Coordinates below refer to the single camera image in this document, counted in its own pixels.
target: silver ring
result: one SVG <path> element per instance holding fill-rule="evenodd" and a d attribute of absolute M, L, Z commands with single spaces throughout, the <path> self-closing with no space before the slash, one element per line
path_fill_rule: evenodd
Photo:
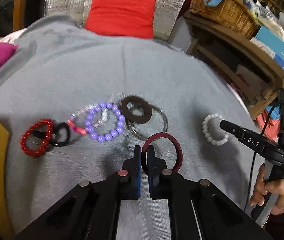
<path fill-rule="evenodd" d="M 168 123 L 168 119 L 166 117 L 166 115 L 162 112 L 161 109 L 157 108 L 156 106 L 152 106 L 150 105 L 151 108 L 155 111 L 157 111 L 163 118 L 164 121 L 164 127 L 163 127 L 163 132 L 167 132 L 168 131 L 168 127 L 169 127 L 169 123 Z M 136 106 L 133 106 L 130 111 L 134 111 L 135 109 L 137 109 Z M 126 126 L 128 127 L 129 131 L 138 139 L 142 140 L 142 141 L 146 141 L 148 139 L 148 137 L 145 137 L 143 135 L 140 135 L 137 131 L 135 131 L 135 129 L 131 126 L 131 122 L 129 119 L 126 120 Z"/>

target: metal screw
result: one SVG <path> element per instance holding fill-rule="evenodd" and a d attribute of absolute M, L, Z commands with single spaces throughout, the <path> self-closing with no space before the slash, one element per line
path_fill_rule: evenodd
<path fill-rule="evenodd" d="M 202 179 L 200 180 L 200 185 L 203 187 L 207 187 L 210 185 L 210 181 L 208 181 L 207 179 Z"/>
<path fill-rule="evenodd" d="M 82 180 L 80 183 L 79 183 L 79 185 L 81 186 L 81 187 L 87 187 L 88 185 L 90 185 L 90 181 L 89 180 L 87 180 L 87 179 L 84 179 L 84 180 Z"/>
<path fill-rule="evenodd" d="M 169 169 L 164 169 L 164 170 L 162 171 L 162 174 L 165 175 L 165 176 L 170 176 L 170 175 L 172 174 L 172 171 L 169 170 Z"/>
<path fill-rule="evenodd" d="M 125 177 L 126 175 L 128 175 L 128 171 L 127 170 L 120 170 L 118 171 L 118 175 L 121 177 Z"/>

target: dark red hair tie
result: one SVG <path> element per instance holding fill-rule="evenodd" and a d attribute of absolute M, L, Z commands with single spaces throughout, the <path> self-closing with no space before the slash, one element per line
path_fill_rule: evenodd
<path fill-rule="evenodd" d="M 157 138 L 167 138 L 167 139 L 169 139 L 173 143 L 173 145 L 175 147 L 175 150 L 177 151 L 177 160 L 175 162 L 175 165 L 174 165 L 172 171 L 178 172 L 179 169 L 181 168 L 181 165 L 182 165 L 182 162 L 183 162 L 183 153 L 182 153 L 181 146 L 178 143 L 178 141 L 176 140 L 176 138 L 174 138 L 172 135 L 170 135 L 170 134 L 168 134 L 166 132 L 158 132 L 158 133 L 155 133 L 154 135 L 150 136 L 146 140 L 146 142 L 144 143 L 144 145 L 142 147 L 141 166 L 142 166 L 142 169 L 143 169 L 144 173 L 146 175 L 149 175 L 147 164 L 146 164 L 146 151 L 147 151 L 147 148 L 149 147 L 151 142 L 153 142 Z"/>

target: bracelet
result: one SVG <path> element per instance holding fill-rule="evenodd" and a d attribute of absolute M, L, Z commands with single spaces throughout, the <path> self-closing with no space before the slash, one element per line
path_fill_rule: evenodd
<path fill-rule="evenodd" d="M 45 134 L 45 139 L 42 141 L 40 148 L 38 150 L 31 150 L 26 146 L 26 138 L 32 133 L 33 130 L 37 129 L 42 125 L 47 125 L 47 130 Z M 49 145 L 49 141 L 52 139 L 53 132 L 53 122 L 50 119 L 43 119 L 34 125 L 32 125 L 28 130 L 26 130 L 25 134 L 23 134 L 20 143 L 22 151 L 29 156 L 39 157 L 44 154 L 46 147 Z"/>
<path fill-rule="evenodd" d="M 118 106 L 116 104 L 112 104 L 107 102 L 106 103 L 106 109 L 112 109 L 114 115 L 117 117 L 117 127 L 115 130 L 110 131 L 109 133 L 106 134 L 97 134 L 95 132 L 95 128 L 92 125 L 92 120 L 94 119 L 95 113 L 92 112 L 92 114 L 88 114 L 86 120 L 84 121 L 84 126 L 85 126 L 85 132 L 90 134 L 90 137 L 92 140 L 98 140 L 98 142 L 102 143 L 105 141 L 111 141 L 113 138 L 117 137 L 118 134 L 123 133 L 123 126 L 124 126 L 124 121 L 125 117 L 122 115 L 121 111 L 118 109 Z"/>
<path fill-rule="evenodd" d="M 208 130 L 208 122 L 210 121 L 210 119 L 212 118 L 219 118 L 220 120 L 223 120 L 223 117 L 221 115 L 218 114 L 209 114 L 203 121 L 202 123 L 202 133 L 204 134 L 204 137 L 206 138 L 206 140 L 211 143 L 212 145 L 216 145 L 216 146 L 220 146 L 225 144 L 228 141 L 229 138 L 229 133 L 225 133 L 224 138 L 222 140 L 214 140 L 213 137 L 211 136 L 211 134 L 209 133 Z"/>
<path fill-rule="evenodd" d="M 66 123 L 74 132 L 80 133 L 81 135 L 86 135 L 88 133 L 86 129 L 77 127 L 75 125 L 77 118 L 86 112 L 88 112 L 89 114 L 95 114 L 96 112 L 100 112 L 102 110 L 101 119 L 99 119 L 96 123 L 93 124 L 93 126 L 97 128 L 103 125 L 107 121 L 107 114 L 104 113 L 106 112 L 106 107 L 108 106 L 110 106 L 109 102 L 108 103 L 101 102 L 100 104 L 94 104 L 82 107 L 75 114 L 72 114 L 71 117 L 66 121 Z"/>

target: gray cloth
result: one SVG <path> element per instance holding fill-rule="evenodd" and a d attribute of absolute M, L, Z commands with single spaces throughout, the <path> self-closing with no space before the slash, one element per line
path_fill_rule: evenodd
<path fill-rule="evenodd" d="M 126 128 L 103 144 L 72 133 L 70 145 L 40 158 L 21 151 L 19 139 L 33 123 L 42 118 L 66 121 L 80 107 L 112 95 L 117 101 L 135 94 L 162 109 L 168 132 L 183 150 L 179 172 L 194 181 L 209 179 L 244 208 L 253 151 L 236 138 L 211 145 L 202 134 L 202 121 L 219 113 L 248 129 L 255 126 L 225 82 L 203 62 L 153 40 L 98 36 L 61 15 L 38 20 L 16 44 L 16 55 L 0 70 L 0 122 L 11 134 L 6 198 L 16 233 L 82 179 L 97 182 L 119 170 L 133 156 L 134 146 L 143 145 Z M 107 127 L 114 127 L 111 114 Z M 161 116 L 154 112 L 136 129 L 146 136 L 161 131 Z M 209 129 L 222 138 L 217 120 L 210 121 Z M 154 147 L 172 168 L 173 145 L 161 139 Z M 253 181 L 262 162 L 258 157 Z M 149 198 L 144 173 L 141 199 L 122 201 L 117 239 L 170 239 L 167 201 Z"/>

